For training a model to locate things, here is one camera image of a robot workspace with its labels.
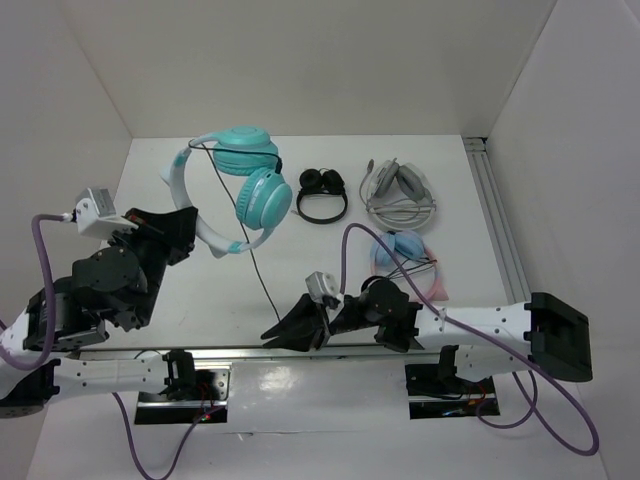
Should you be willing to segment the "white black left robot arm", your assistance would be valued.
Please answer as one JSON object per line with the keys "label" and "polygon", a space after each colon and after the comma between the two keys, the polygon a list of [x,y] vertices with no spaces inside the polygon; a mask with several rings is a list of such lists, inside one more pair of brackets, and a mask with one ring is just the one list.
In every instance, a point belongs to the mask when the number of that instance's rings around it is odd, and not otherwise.
{"label": "white black left robot arm", "polygon": [[193,356],[171,350],[148,357],[82,360],[77,352],[106,342],[112,324],[125,332],[149,325],[168,267],[195,246],[198,211],[169,213],[132,208],[125,215],[89,213],[79,202],[71,215],[82,235],[106,247],[73,263],[67,277],[31,297],[1,334],[1,416],[33,415],[48,402],[83,395],[143,392],[184,399],[196,390]]}

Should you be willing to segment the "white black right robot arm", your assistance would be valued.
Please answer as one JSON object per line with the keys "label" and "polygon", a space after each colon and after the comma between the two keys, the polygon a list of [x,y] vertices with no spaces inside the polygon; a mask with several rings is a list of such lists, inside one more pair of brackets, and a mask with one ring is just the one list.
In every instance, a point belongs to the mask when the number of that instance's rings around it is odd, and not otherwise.
{"label": "white black right robot arm", "polygon": [[533,370],[556,381],[593,378],[589,320],[546,292],[501,307],[428,308],[394,282],[368,278],[358,295],[330,292],[324,275],[261,336],[265,347],[309,352],[340,334],[373,329],[393,352],[438,354],[436,379],[448,392],[498,374]]}

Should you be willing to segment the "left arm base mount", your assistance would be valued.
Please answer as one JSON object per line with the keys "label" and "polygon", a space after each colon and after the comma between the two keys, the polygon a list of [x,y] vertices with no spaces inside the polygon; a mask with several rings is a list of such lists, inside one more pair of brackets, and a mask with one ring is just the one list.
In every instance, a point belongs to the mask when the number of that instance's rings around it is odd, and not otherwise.
{"label": "left arm base mount", "polygon": [[179,393],[140,393],[135,425],[224,424],[228,418],[229,367],[196,371],[196,385]]}

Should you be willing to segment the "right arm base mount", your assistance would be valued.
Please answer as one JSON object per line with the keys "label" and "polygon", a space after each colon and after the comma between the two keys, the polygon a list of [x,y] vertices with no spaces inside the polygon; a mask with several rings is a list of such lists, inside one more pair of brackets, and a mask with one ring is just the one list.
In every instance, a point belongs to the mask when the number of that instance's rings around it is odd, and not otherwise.
{"label": "right arm base mount", "polygon": [[478,406],[482,414],[500,415],[491,377],[479,382],[442,380],[435,364],[406,364],[405,376],[411,420],[475,416]]}

